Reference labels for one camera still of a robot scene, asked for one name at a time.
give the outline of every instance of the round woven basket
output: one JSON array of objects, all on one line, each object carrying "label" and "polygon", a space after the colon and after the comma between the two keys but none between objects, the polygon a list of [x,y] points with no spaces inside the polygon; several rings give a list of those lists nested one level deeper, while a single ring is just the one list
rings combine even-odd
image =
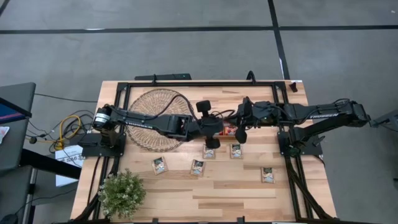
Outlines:
[{"label": "round woven basket", "polygon": [[[156,115],[167,106],[175,95],[180,95],[180,93],[168,89],[151,90],[136,99],[129,110]],[[189,106],[183,98],[176,97],[164,114],[190,114]],[[128,126],[127,133],[135,144],[152,152],[167,152],[182,144],[181,141],[169,139],[150,129]]]}]

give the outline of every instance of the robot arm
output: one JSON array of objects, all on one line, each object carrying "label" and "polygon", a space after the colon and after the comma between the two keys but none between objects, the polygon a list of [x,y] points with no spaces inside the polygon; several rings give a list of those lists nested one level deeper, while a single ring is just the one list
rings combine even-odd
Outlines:
[{"label": "robot arm", "polygon": [[340,126],[362,127],[370,120],[362,105],[347,99],[326,105],[303,106],[289,103],[276,104],[269,101],[253,103],[245,97],[243,103],[238,106],[237,112],[223,119],[208,113],[211,110],[209,101],[198,102],[197,108],[203,113],[201,119],[194,119],[193,116],[184,114],[152,116],[105,105],[97,110],[93,127],[101,132],[101,144],[109,147],[117,143],[118,134],[114,131],[115,127],[129,125],[152,129],[163,136],[179,141],[191,141],[204,136],[208,147],[218,148],[220,141],[213,136],[223,130],[224,121],[238,127],[235,137],[239,143],[245,143],[247,128],[280,124],[293,126],[302,124],[307,119],[326,118],[306,128],[289,129],[290,142],[293,143],[307,141],[312,136]]}]

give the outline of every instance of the gray carpet floor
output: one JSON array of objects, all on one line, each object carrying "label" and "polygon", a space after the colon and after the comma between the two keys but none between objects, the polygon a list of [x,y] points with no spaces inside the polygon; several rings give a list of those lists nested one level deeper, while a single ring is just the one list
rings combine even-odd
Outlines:
[{"label": "gray carpet floor", "polygon": [[[394,0],[274,2],[280,26],[398,24]],[[0,30],[271,25],[265,0],[10,0],[0,17]],[[398,109],[398,30],[281,31],[281,36],[290,77],[303,80],[310,104],[351,98],[373,118]],[[96,100],[103,80],[154,73],[231,80],[245,78],[249,70],[257,79],[283,78],[273,31],[0,34],[0,85],[35,82],[37,93],[66,98]],[[94,111],[95,105],[36,96],[31,121],[49,130],[76,110]],[[325,136],[338,216],[397,223],[392,179],[398,177],[398,133],[366,126]],[[48,154],[46,144],[25,147]],[[54,184],[45,176],[42,184]],[[40,205],[34,223],[65,222],[72,204],[69,196]]]}]

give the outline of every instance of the wooden table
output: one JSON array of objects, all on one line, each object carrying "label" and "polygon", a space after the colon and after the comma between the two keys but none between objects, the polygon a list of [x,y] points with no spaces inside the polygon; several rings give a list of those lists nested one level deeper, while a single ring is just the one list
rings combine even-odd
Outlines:
[{"label": "wooden table", "polygon": [[[97,107],[113,104],[117,83],[103,82]],[[132,88],[129,102],[154,88],[157,87]],[[212,110],[217,111],[237,109],[245,96],[252,101],[273,101],[271,88],[266,86],[167,88],[185,95],[192,105],[210,100]],[[287,89],[289,102],[307,105],[303,83],[297,83],[297,88],[296,93]],[[183,143],[171,152],[157,153],[141,149],[127,137],[119,170],[129,168],[139,174],[147,190],[145,203],[135,214],[134,221],[151,222],[152,218],[159,218],[160,222],[235,222],[241,216],[245,216],[248,222],[295,220],[285,161],[279,154],[277,131],[278,128],[271,127],[249,130],[248,141],[243,145],[244,159],[241,160],[230,159],[229,145],[236,142],[234,139],[222,139],[221,147],[216,150],[216,159],[203,160],[202,139]],[[160,156],[165,157],[169,171],[155,175],[151,160]],[[193,159],[206,161],[203,177],[190,175]],[[96,157],[88,158],[83,164],[71,218],[77,217],[86,207],[96,160]],[[313,156],[302,156],[302,160],[309,191],[327,213],[336,216],[323,164]],[[101,163],[102,159],[91,195],[98,189]],[[275,184],[261,182],[260,167],[274,168]],[[304,217],[305,207],[299,190],[298,197]],[[114,217],[112,221],[126,220]]]}]

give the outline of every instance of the potted plant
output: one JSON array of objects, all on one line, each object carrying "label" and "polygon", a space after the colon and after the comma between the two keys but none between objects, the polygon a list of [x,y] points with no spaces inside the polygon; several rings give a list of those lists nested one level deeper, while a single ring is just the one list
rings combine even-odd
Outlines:
[{"label": "potted plant", "polygon": [[104,215],[111,217],[118,214],[119,218],[129,220],[144,203],[146,195],[142,179],[133,175],[129,169],[118,172],[117,175],[110,174],[99,189],[98,195]]}]

